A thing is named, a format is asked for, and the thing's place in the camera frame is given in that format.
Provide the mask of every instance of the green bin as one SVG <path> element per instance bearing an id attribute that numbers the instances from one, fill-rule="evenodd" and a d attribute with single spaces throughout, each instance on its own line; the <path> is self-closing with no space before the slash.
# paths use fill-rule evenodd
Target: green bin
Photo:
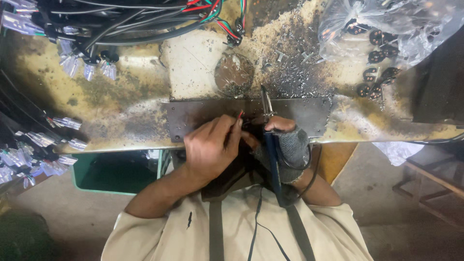
<path id="1" fill-rule="evenodd" d="M 113 156 L 109 156 L 109 153 L 83 153 L 72 156 L 77 158 L 77 162 L 70 168 L 76 188 L 123 195 L 135 195 L 163 176 L 171 159 L 168 150 L 160 150 L 157 167 L 155 166 L 157 171 L 154 172 L 142 163 L 143 159 L 128 159 L 127 154 L 122 154 L 121 157 L 125 158 L 119 159 L 112 159 Z"/>

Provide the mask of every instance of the metal t-shaped piece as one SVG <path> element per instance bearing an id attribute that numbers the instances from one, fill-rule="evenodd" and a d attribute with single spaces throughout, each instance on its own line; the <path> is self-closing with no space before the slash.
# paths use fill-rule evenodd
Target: metal t-shaped piece
<path id="1" fill-rule="evenodd" d="M 281 62 L 282 61 L 282 57 L 289 57 L 288 55 L 286 55 L 285 53 L 279 51 L 279 50 L 276 50 L 276 53 L 278 53 L 279 55 L 279 58 L 277 59 L 277 62 Z"/>
<path id="2" fill-rule="evenodd" d="M 306 62 L 311 56 L 313 56 L 313 52 L 310 53 L 310 54 L 306 54 L 306 52 L 303 52 L 301 55 L 303 55 L 303 62 L 301 62 L 301 64 L 303 64 L 304 62 Z"/>

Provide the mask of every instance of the beige shirt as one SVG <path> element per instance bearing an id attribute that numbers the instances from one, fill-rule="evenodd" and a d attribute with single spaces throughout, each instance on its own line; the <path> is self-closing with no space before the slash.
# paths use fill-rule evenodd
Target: beige shirt
<path id="1" fill-rule="evenodd" d="M 222 203 L 224 255 L 226 261 L 248 259 L 255 229 L 259 185 L 237 190 Z M 285 209 L 272 192 L 263 189 L 258 222 L 270 229 L 292 261 L 305 260 L 293 235 Z M 372 260 L 353 212 L 338 207 L 306 205 L 296 208 L 303 221 L 317 261 Z M 169 217 L 142 219 L 119 214 L 102 254 L 103 261 L 204 261 L 209 259 L 209 203 L 201 196 L 186 198 Z M 192 212 L 192 222 L 188 218 Z M 269 231 L 258 227 L 252 260 L 285 260 Z"/>

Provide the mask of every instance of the workbench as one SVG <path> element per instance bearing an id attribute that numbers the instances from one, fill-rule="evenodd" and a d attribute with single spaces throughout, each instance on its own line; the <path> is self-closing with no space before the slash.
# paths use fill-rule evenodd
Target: workbench
<path id="1" fill-rule="evenodd" d="M 182 147 L 172 143 L 167 113 L 170 101 L 259 99 L 262 83 L 271 98 L 330 97 L 323 136 L 312 142 L 420 141 L 451 138 L 462 132 L 454 125 L 412 123 L 412 97 L 417 68 L 402 73 L 384 88 L 383 101 L 361 98 L 365 64 L 328 62 L 318 56 L 317 29 L 325 1 L 265 1 L 249 4 L 247 34 L 242 44 L 227 50 L 225 35 L 209 25 L 162 43 L 121 46 L 115 81 L 99 72 L 87 81 L 81 68 L 70 78 L 58 64 L 57 45 L 43 36 L 8 31 L 2 66 L 18 87 L 45 110 L 83 122 L 85 152 Z M 226 1 L 221 18 L 234 22 L 239 2 Z M 277 61 L 275 50 L 288 55 Z M 240 97 L 215 91 L 211 72 L 224 52 L 245 55 L 255 65 L 253 86 Z M 302 53 L 313 53 L 307 62 Z M 376 65 L 388 67 L 388 60 Z M 62 152 L 76 153 L 68 147 Z"/>

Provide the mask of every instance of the gray fingerless glove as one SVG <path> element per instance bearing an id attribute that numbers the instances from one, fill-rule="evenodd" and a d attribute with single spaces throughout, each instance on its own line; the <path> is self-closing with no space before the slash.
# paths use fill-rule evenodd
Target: gray fingerless glove
<path id="1" fill-rule="evenodd" d="M 303 129 L 295 126 L 295 130 L 288 133 L 276 132 L 279 137 L 280 150 L 287 161 L 294 166 L 304 166 L 303 157 L 306 154 L 308 147 L 308 135 Z M 260 145 L 252 152 L 255 159 L 268 170 L 270 170 L 269 156 L 265 145 Z M 296 181 L 303 171 L 289 168 L 279 159 L 279 177 L 280 182 L 289 184 Z"/>

